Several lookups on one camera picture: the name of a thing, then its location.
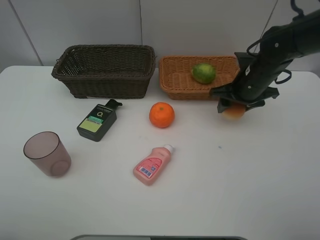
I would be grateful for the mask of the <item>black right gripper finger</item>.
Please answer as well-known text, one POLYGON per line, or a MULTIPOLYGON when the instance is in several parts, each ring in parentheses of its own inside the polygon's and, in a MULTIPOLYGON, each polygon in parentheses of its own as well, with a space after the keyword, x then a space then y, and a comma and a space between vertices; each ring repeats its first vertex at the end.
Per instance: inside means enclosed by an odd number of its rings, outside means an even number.
POLYGON ((217 104, 217 112, 219 114, 222 114, 225 110, 231 108, 233 104, 234 102, 232 100, 219 98, 218 104, 217 104))
POLYGON ((248 112, 252 109, 263 107, 265 105, 265 101, 246 102, 244 105, 245 112, 248 112))

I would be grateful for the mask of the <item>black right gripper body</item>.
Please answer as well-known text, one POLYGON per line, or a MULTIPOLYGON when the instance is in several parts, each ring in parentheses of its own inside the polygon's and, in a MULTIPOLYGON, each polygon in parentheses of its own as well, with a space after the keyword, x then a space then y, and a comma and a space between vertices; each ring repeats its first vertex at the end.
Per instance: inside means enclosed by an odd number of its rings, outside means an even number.
POLYGON ((279 96, 279 91, 277 88, 267 87, 259 96, 255 97, 252 100, 249 100, 245 99, 245 97, 240 96, 239 93, 236 93, 231 84, 226 84, 220 87, 212 88, 209 91, 209 95, 211 97, 225 99, 231 102, 246 105, 247 107, 263 107, 265 104, 265 100, 269 98, 276 99, 279 96))

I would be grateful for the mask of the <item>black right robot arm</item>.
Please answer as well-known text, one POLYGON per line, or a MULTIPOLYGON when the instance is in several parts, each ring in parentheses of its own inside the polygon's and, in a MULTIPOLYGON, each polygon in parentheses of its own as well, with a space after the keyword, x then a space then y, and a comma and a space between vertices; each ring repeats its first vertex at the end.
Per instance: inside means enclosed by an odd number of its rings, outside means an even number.
POLYGON ((263 107, 266 99, 279 96, 278 89, 270 85, 291 79, 292 73, 287 67, 293 60, 319 53, 319 10, 305 15, 295 1, 292 0, 290 6, 297 13, 292 22, 271 27, 246 52, 235 53, 240 67, 235 79, 209 91, 210 96, 218 98, 218 113, 235 104, 243 105, 245 111, 263 107))

